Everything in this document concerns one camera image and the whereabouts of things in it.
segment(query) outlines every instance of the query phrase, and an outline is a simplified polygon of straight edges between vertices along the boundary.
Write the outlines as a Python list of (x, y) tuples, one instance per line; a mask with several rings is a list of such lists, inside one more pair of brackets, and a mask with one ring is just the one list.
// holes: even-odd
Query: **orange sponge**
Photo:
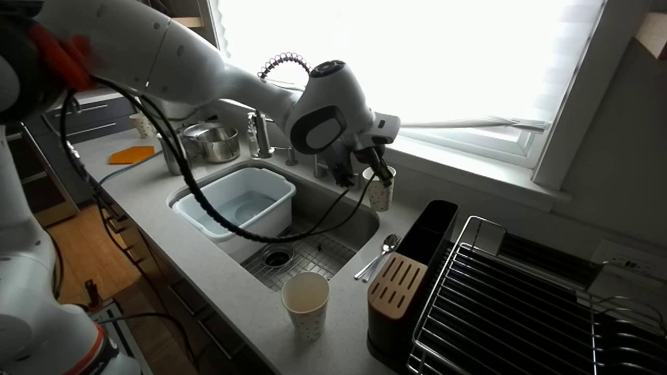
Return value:
[(153, 146), (132, 146), (108, 156), (108, 164), (136, 164), (155, 154)]

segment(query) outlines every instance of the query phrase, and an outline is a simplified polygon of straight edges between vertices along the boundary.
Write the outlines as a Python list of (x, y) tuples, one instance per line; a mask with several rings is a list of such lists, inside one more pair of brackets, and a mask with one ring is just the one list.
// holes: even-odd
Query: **cord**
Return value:
[(58, 124), (58, 132), (60, 132), (60, 146), (63, 146), (63, 153), (65, 153), (65, 158), (67, 163), (75, 169), (75, 172), (93, 189), (93, 194), (103, 194), (103, 185), (97, 184), (85, 167), (75, 158), (71, 146), (69, 146), (69, 139), (67, 139), (67, 109), (71, 109), (71, 105), (75, 102), (75, 91), (74, 90), (67, 90), (65, 94), (65, 100), (63, 100), (63, 107), (60, 107), (60, 124)]
[(55, 270), (55, 297), (58, 300), (60, 291), (63, 291), (63, 283), (65, 283), (65, 258), (63, 258), (63, 248), (58, 246), (56, 237), (51, 234), (48, 234), (48, 237), (55, 244), (56, 258), (58, 258), (58, 268)]
[[(228, 220), (223, 215), (216, 213), (216, 209), (208, 203), (208, 197), (202, 194), (201, 185), (196, 184), (194, 175), (192, 175), (192, 169), (187, 164), (187, 160), (183, 158), (180, 146), (174, 144), (174, 139), (177, 139), (174, 127), (169, 124), (169, 118), (165, 117), (165, 113), (150, 100), (150, 98), (141, 98), (155, 113), (149, 113), (147, 107), (136, 100), (129, 91), (126, 91), (123, 87), (114, 85), (112, 81), (107, 81), (107, 80), (98, 80), (101, 84), (116, 90), (121, 95), (126, 95), (136, 109), (140, 109), (147, 118), (156, 127), (156, 132), (162, 135), (166, 147), (174, 153), (177, 164), (180, 164), (180, 171), (181, 171), (181, 177), (186, 181), (186, 185), (189, 187), (194, 199), (202, 207), (202, 211), (215, 219), (220, 224), (223, 224), (225, 229), (230, 229), (231, 234), (236, 235), (241, 235), (247, 240), (252, 240), (252, 242), (264, 242), (264, 244), (288, 244), (288, 242), (299, 242), (299, 240), (305, 240), (309, 235), (315, 234), (316, 224), (313, 224), (309, 231), (305, 234), (296, 234), (296, 235), (282, 235), (282, 237), (266, 237), (266, 235), (258, 235), (258, 234), (250, 234), (237, 224), (233, 224), (231, 220)], [(345, 222), (349, 222), (352, 219), (352, 215), (349, 215), (343, 222), (333, 224), (333, 228), (340, 228)]]
[(326, 228), (326, 229), (321, 229), (321, 231), (313, 231), (313, 235), (328, 234), (328, 231), (333, 231), (333, 229), (346, 224), (346, 222), (356, 215), (356, 211), (361, 209), (361, 203), (363, 203), (363, 197), (367, 195), (373, 179), (375, 179), (375, 172), (372, 175), (372, 179), (370, 179), (367, 185), (363, 187), (363, 192), (361, 192), (355, 209), (349, 213), (346, 219), (343, 219), (340, 222), (336, 222), (336, 224), (331, 224), (331, 228)]
[(171, 315), (165, 315), (165, 313), (136, 313), (136, 315), (121, 315), (121, 317), (112, 317), (112, 319), (104, 319), (104, 320), (98, 320), (101, 325), (107, 325), (107, 323), (116, 323), (116, 320), (132, 320), (132, 319), (165, 319), (165, 320), (171, 320), (174, 327), (177, 327), (181, 340), (183, 340), (183, 345), (186, 345), (186, 353), (189, 356), (192, 363), (196, 363), (196, 355), (192, 349), (192, 343), (187, 340), (187, 331), (183, 327), (183, 323), (180, 323), (176, 317)]
[(123, 246), (116, 242), (116, 237), (111, 234), (108, 216), (107, 216), (104, 211), (103, 211), (103, 199), (101, 199), (101, 197), (98, 197), (98, 213), (101, 213), (103, 228), (104, 228), (108, 240), (111, 240), (111, 242), (126, 255), (126, 258), (140, 270), (140, 275), (147, 279), (149, 287), (150, 287), (153, 293), (156, 295), (160, 309), (166, 313), (166, 311), (169, 311), (169, 309), (166, 309), (166, 302), (165, 302), (165, 297), (158, 293), (156, 283), (155, 283), (155, 281), (149, 277), (149, 272), (141, 268), (140, 260), (136, 260), (136, 258), (129, 257), (129, 249), (132, 249), (132, 248), (123, 248)]
[(112, 177), (116, 177), (116, 175), (123, 175), (126, 171), (136, 169), (136, 167), (140, 167), (140, 164), (156, 158), (158, 154), (162, 154), (162, 149), (155, 153), (153, 156), (149, 156), (149, 158), (143, 158), (143, 160), (140, 160), (140, 163), (127, 164), (127, 167), (123, 167), (123, 169), (116, 169), (116, 171), (104, 175), (98, 184), (104, 185), (108, 179), (112, 179)]
[(313, 235), (315, 229), (316, 229), (321, 222), (326, 222), (326, 219), (333, 213), (333, 209), (338, 207), (338, 203), (349, 195), (349, 192), (351, 192), (351, 189), (346, 187), (343, 194), (338, 194), (336, 199), (326, 209), (326, 213), (316, 219), (316, 222), (315, 222), (307, 234)]

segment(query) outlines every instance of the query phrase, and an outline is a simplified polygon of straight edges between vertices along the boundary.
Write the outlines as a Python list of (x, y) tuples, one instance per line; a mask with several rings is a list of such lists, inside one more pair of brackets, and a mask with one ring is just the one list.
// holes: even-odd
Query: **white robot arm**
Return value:
[(390, 184), (384, 146), (399, 133), (397, 117), (378, 117), (352, 70), (340, 63), (313, 69), (300, 98), (230, 65), (194, 32), (136, 0), (48, 0), (37, 21), (58, 39), (85, 39), (80, 60), (112, 84), (169, 102), (245, 102), (270, 114), (295, 147), (321, 154), (340, 185), (351, 185), (351, 154)]
[(321, 154), (338, 184), (352, 184), (351, 154), (393, 184), (382, 153), (394, 141), (399, 118), (367, 109), (345, 63), (313, 69), (296, 98), (230, 65), (208, 42), (136, 0), (36, 5), (0, 0), (0, 372), (140, 371), (81, 309), (60, 307), (48, 293), (55, 248), (22, 194), (3, 124), (43, 109), (58, 90), (58, 80), (34, 59), (26, 15), (58, 42), (80, 39), (77, 63), (97, 78), (171, 102), (245, 102), (270, 114), (296, 149)]

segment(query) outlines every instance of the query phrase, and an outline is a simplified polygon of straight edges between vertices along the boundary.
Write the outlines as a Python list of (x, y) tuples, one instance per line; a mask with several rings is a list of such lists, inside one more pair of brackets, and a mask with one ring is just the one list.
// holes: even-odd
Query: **metal rack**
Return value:
[[(286, 234), (305, 234), (307, 222), (293, 222)], [(270, 257), (282, 255), (284, 264), (271, 264)], [(331, 279), (336, 270), (355, 257), (355, 248), (329, 234), (307, 237), (295, 244), (270, 244), (245, 262), (245, 268), (274, 291), (299, 272), (320, 272)]]
[(502, 258), (502, 235), (468, 219), (417, 320), (409, 372), (667, 372), (660, 313)]

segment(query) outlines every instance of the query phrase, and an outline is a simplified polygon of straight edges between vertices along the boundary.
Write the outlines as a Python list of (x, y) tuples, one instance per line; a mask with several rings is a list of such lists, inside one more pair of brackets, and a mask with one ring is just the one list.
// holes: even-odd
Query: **white cup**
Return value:
[(373, 169), (367, 167), (361, 177), (364, 184), (370, 184), (370, 179), (373, 177), (370, 192), (367, 192), (367, 199), (372, 205), (373, 211), (387, 211), (393, 207), (394, 199), (394, 184), (397, 184), (397, 169), (390, 167), (394, 181), (393, 185), (384, 185), (384, 181), (375, 175), (373, 177)]
[(288, 279), (282, 295), (295, 323), (296, 338), (305, 342), (320, 338), (328, 315), (328, 279), (316, 272), (299, 272)]

